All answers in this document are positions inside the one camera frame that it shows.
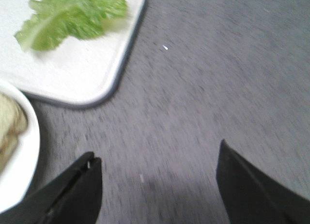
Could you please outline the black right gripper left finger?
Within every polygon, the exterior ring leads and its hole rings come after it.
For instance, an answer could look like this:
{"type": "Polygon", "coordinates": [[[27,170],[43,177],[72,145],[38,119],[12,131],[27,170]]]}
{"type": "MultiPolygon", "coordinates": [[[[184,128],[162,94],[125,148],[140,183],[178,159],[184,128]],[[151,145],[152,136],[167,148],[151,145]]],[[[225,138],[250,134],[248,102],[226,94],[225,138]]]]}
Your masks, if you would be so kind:
{"type": "Polygon", "coordinates": [[[2,224],[94,224],[102,205],[102,160],[81,155],[42,189],[0,215],[2,224]]]}

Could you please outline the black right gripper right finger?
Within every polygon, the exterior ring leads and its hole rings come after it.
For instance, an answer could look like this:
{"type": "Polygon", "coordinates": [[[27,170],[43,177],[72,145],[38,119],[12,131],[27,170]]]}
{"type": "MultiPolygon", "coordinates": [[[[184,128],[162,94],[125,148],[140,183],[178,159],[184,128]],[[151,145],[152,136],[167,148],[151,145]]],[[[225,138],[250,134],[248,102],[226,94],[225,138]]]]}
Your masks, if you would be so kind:
{"type": "Polygon", "coordinates": [[[232,224],[308,224],[310,202],[259,170],[225,140],[219,147],[218,189],[232,224]]]}

